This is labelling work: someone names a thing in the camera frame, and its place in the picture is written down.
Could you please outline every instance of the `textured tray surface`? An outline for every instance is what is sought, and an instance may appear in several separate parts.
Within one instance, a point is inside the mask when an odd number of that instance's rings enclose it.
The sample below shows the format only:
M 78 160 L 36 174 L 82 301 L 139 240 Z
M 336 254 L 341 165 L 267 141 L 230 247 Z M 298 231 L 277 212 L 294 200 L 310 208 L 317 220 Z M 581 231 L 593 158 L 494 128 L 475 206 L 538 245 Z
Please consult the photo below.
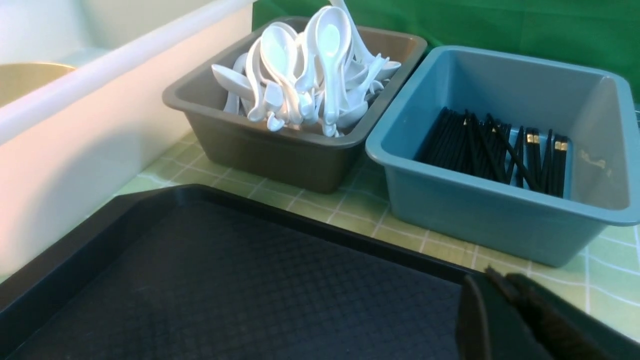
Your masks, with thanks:
M 177 208 L 13 359 L 456 359 L 460 286 L 235 210 Z

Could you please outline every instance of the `gray plastic bin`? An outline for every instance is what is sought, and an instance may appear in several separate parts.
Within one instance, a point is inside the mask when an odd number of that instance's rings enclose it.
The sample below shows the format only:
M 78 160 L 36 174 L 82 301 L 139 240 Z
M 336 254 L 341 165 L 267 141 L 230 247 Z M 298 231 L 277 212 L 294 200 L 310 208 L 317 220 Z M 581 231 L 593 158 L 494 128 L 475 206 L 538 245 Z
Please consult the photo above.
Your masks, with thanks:
M 443 106 L 570 137 L 569 199 L 413 161 Z M 551 266 L 640 222 L 640 135 L 621 77 L 468 47 L 431 51 L 367 139 L 398 218 Z
M 308 18 L 283 17 L 274 21 L 302 31 Z M 211 72 L 214 63 L 232 67 L 266 26 L 169 86 L 163 93 L 163 101 L 185 113 L 211 161 L 315 192 L 331 193 L 362 153 L 364 140 L 380 115 L 423 58 L 427 43 L 413 35 L 358 27 L 372 53 L 382 53 L 403 63 L 362 120 L 341 138 L 327 138 L 321 131 L 311 133 L 286 128 L 272 133 L 263 122 L 256 124 L 245 117 L 223 112 L 227 91 Z

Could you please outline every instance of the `gold bowl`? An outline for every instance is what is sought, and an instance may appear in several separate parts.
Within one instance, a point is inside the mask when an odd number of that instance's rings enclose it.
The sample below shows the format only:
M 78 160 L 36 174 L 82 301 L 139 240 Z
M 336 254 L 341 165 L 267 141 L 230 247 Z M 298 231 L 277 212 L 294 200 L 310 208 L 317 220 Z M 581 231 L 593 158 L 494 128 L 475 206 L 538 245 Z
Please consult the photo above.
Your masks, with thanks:
M 75 69 L 56 63 L 0 64 L 0 108 Z

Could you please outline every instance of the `green wall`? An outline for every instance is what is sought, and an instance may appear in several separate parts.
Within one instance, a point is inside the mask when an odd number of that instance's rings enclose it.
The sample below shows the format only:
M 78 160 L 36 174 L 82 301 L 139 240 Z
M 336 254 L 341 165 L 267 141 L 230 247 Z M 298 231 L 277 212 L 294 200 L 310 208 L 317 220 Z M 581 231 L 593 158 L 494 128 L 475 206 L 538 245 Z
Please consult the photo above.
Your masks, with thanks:
M 640 102 L 640 0 L 346 0 L 359 25 L 609 70 Z M 254 28 L 328 0 L 259 0 Z

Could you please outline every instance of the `black tray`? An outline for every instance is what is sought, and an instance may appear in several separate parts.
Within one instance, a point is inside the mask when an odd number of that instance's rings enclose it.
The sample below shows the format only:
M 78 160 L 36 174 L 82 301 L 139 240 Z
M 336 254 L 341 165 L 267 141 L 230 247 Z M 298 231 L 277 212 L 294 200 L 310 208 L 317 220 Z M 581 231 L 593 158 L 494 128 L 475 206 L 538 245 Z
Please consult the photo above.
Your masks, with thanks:
M 468 272 L 206 186 L 124 195 L 0 284 L 0 358 L 457 359 Z

